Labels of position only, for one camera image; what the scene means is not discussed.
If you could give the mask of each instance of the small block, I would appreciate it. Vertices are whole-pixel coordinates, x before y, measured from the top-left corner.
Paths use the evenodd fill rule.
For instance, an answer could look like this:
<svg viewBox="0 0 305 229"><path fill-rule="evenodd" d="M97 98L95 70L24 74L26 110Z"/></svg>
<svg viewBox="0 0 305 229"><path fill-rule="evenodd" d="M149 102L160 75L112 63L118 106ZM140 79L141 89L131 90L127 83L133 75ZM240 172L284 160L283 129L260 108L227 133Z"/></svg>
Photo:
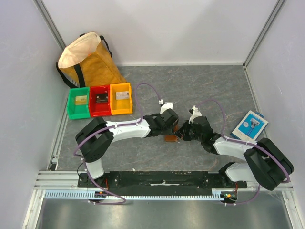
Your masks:
<svg viewBox="0 0 305 229"><path fill-rule="evenodd" d="M87 104L87 96L76 96L75 97L75 105L86 105Z"/></svg>

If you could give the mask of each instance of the yellow bag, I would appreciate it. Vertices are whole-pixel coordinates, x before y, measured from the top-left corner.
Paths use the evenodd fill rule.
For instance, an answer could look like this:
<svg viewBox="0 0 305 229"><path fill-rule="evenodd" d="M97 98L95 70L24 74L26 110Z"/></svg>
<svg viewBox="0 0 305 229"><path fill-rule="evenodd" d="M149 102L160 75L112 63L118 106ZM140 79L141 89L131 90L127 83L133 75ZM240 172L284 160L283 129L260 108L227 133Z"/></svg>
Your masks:
<svg viewBox="0 0 305 229"><path fill-rule="evenodd" d="M76 81L80 87L126 82L112 60L112 53L106 40L95 32L83 34L68 45L56 63L56 68L70 88L76 86L62 72Z"/></svg>

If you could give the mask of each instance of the metal plate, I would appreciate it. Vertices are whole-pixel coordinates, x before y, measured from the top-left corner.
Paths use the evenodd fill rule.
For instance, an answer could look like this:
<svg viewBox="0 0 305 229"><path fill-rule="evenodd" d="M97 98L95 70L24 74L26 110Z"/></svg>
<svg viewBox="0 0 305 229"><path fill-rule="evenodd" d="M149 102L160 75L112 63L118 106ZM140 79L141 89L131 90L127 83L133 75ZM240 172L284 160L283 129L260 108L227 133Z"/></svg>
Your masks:
<svg viewBox="0 0 305 229"><path fill-rule="evenodd" d="M240 201L253 192L240 192ZM251 204L128 200L94 206L86 200L45 199L37 229L292 229L281 192L261 192Z"/></svg>

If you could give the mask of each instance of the gray surface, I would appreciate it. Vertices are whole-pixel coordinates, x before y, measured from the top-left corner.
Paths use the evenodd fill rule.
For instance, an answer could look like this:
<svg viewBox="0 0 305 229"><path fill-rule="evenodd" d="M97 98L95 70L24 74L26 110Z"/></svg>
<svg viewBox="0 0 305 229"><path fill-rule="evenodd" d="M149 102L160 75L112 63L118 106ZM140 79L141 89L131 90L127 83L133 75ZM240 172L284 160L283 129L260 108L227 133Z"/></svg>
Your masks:
<svg viewBox="0 0 305 229"><path fill-rule="evenodd" d="M122 67L125 79L134 88L137 83L153 84L164 101L174 103L179 115L179 127L190 118L189 109L206 98L217 99L223 104L227 126L226 134L235 128L249 110L255 110L250 89L242 66L158 66ZM160 111L155 92L146 85L139 87L138 97L144 114ZM106 117L109 121L127 121L139 117L135 108L132 115ZM223 124L219 107L213 102L202 105L200 110L207 116L211 127L220 132ZM90 119L68 121L61 146L58 170L76 170L79 158L73 157L75 136ZM102 158L105 170L142 171L217 171L233 158L205 152L199 142L164 142L163 136L146 139L126 139L111 144Z"/></svg>
<svg viewBox="0 0 305 229"><path fill-rule="evenodd" d="M239 192L240 200L252 192ZM292 229L281 192L261 192L249 205L214 201L129 201L94 206L86 200L45 199L38 229Z"/></svg>

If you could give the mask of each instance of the cable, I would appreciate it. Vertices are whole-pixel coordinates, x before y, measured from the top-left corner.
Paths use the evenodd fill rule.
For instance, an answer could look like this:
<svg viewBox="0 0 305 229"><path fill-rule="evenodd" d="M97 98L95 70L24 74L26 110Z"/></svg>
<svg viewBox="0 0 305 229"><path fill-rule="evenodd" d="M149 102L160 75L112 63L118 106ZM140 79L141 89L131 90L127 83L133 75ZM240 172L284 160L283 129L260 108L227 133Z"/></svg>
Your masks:
<svg viewBox="0 0 305 229"><path fill-rule="evenodd" d="M79 173L79 169L80 169L80 167L81 167L81 165L83 164L83 162L81 162L81 164L78 166L78 168L77 168L77 170L76 170L76 172L77 172L77 175L78 175L78 177L80 178L81 176L80 176L80 173Z"/></svg>
<svg viewBox="0 0 305 229"><path fill-rule="evenodd" d="M242 140L236 140L236 139L232 139L232 138L228 138L226 136L224 136L224 129L225 129L225 112L224 112L224 107L215 99L207 99L207 100L204 100L202 101L201 103L199 103L196 107L199 107L200 105L206 103L206 102L215 102L217 103L217 105L220 107L221 109L221 112L223 114L223 120L224 120L224 125L221 129L221 132L220 132L220 135L221 137L226 140L226 141L229 141L229 142L235 142L235 143L239 143L239 144L242 144L242 145L248 145L248 146L253 146L261 151L263 151L266 155L268 155L272 160L274 160L274 162L279 166L279 168L282 170L282 172L285 174L285 177L286 177L286 181L283 181L282 183L289 183L290 182L290 177L289 177L289 174L287 173L287 171L285 170L285 168L282 166L282 164L272 155L270 154L267 150L265 150L264 148L256 145L256 144L253 144L253 143L250 143L250 142L245 142L245 141L242 141ZM261 185L259 184L258 185L258 189L257 189L257 192L256 194L248 201L244 201L244 202L240 202L240 203L234 203L234 204L227 204L227 205L241 205L241 204L246 204L246 203L249 203L249 202L252 202L253 200L255 200L259 194L259 190L261 188Z"/></svg>
<svg viewBox="0 0 305 229"><path fill-rule="evenodd" d="M76 149L75 149L74 152L73 152L73 155L74 155L74 156L77 156L77 157L80 157L80 158L81 158L82 163L84 164L84 167L85 167L85 171L87 171L87 174L88 174L89 179L91 180L91 182L92 182L96 187L100 188L102 191L106 192L107 194L112 195L112 196L115 196L115 197L118 197L118 198L120 198L120 199L122 200L121 202L113 202L113 203L95 203L95 202L94 202L94 204L97 204L97 205L119 205L119 204L125 203L125 202L126 202L126 199L125 199L124 197L121 197L121 196L119 196L119 195L117 195L117 194L115 194L115 193L112 193L111 191L108 191L108 190L104 189L103 187L101 187L100 185L98 185L98 184L94 181L94 179L93 179L93 177L91 176L90 172L88 171L88 168L87 168L87 165L86 165L86 163L85 163L84 157L83 157L82 155L77 154L77 151L78 151L78 150L79 150L79 149L80 149L80 148L81 148L90 138L96 136L97 134L99 134L99 133L101 133L101 132L103 132L103 131L105 131L105 130L109 130L109 129L111 129L111 128L117 128L117 127L120 127L120 126L137 125L137 124L141 123L142 120L143 120L143 115L144 115L144 114L143 114L143 109L141 108L140 102L139 102L139 100L138 100L137 89L138 89L138 87L139 87L140 85L144 85L144 84L150 86L150 87L156 92L159 101L162 100L160 94L157 92L157 90L156 90L156 88L155 88L154 86L152 86L152 85L149 84L149 83L139 83L139 84L135 87L135 89L134 89L134 91L135 91L134 97L135 97L135 101L136 101L137 107L138 107L138 109L140 110L140 114L141 114L140 120L139 120L138 122L134 122L134 123L124 123L124 124L118 124L118 125L111 125L111 126L107 126L107 127L105 127L105 128L102 128L102 129L100 129L100 130L94 132L93 134L89 135L88 137L86 137L79 145L77 145Z"/></svg>

